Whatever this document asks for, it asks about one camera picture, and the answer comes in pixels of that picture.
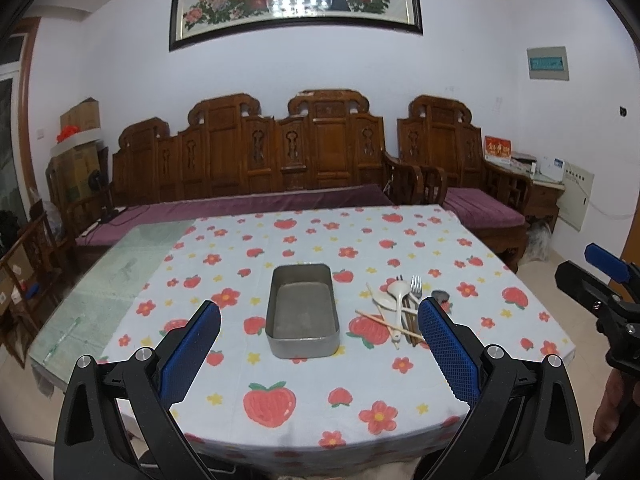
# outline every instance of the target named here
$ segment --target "white spoon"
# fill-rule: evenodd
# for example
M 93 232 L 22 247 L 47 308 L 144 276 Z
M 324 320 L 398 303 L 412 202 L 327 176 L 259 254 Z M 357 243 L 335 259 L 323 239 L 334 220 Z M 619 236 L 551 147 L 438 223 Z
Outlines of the white spoon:
M 403 280 L 397 280 L 391 283 L 386 291 L 391 294 L 394 298 L 396 298 L 396 322 L 395 326 L 402 325 L 402 300 L 404 297 L 411 293 L 411 285 Z M 400 341 L 401 333 L 399 330 L 394 330 L 394 334 L 391 337 L 393 341 Z

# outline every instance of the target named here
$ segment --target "electrical box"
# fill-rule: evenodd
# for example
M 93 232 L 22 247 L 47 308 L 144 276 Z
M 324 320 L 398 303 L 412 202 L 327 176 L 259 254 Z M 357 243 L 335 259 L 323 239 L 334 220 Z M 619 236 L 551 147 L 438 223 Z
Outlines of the electrical box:
M 564 163 L 562 183 L 565 190 L 558 199 L 559 217 L 578 231 L 582 229 L 589 208 L 593 177 L 593 173 L 575 164 Z

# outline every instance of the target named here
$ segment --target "tiled floor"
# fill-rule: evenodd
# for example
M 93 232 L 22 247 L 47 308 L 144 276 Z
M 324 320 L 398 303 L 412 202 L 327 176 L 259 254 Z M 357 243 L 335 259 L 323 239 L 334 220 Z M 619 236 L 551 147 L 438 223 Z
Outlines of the tiled floor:
M 551 262 L 533 262 L 520 267 L 519 278 L 533 291 L 577 346 L 569 376 L 578 401 L 582 419 L 585 448 L 593 444 L 591 425 L 600 403 L 604 383 L 609 374 L 604 355 L 608 343 L 595 329 L 594 317 L 556 289 L 554 273 L 561 259 L 555 255 Z M 7 358 L 0 367 L 0 416 L 13 433 L 54 440 L 63 395 L 56 391 L 46 399 L 37 389 L 29 369 L 22 370 L 13 359 Z M 140 450 L 143 442 L 135 443 Z M 39 444 L 20 444 L 27 458 L 45 480 L 53 478 L 53 450 Z M 370 471 L 367 480 L 398 478 L 400 471 L 390 475 L 387 470 Z

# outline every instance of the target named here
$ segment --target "tablecloth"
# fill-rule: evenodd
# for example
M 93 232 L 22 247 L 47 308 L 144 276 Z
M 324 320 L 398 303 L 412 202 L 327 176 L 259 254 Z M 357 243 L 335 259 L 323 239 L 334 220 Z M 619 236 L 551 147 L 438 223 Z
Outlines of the tablecloth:
M 340 322 L 335 355 L 273 356 L 264 333 L 273 269 L 322 262 Z M 102 360 L 124 360 L 183 326 L 203 300 L 222 330 L 172 414 L 194 447 L 281 474 L 353 471 L 443 447 L 468 406 L 431 355 L 358 316 L 376 314 L 366 283 L 386 290 L 420 274 L 446 310 L 511 356 L 570 361 L 575 347 L 543 305 L 458 219 L 436 206 L 388 206 L 196 220 L 125 314 Z M 121 410 L 131 416 L 123 401 Z

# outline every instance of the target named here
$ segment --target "metal tray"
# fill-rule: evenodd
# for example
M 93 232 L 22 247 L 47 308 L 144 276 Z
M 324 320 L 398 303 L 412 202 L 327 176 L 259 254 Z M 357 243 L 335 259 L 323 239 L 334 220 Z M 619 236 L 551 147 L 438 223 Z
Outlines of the metal tray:
M 331 270 L 325 264 L 276 267 L 265 327 L 282 359 L 326 357 L 340 346 Z

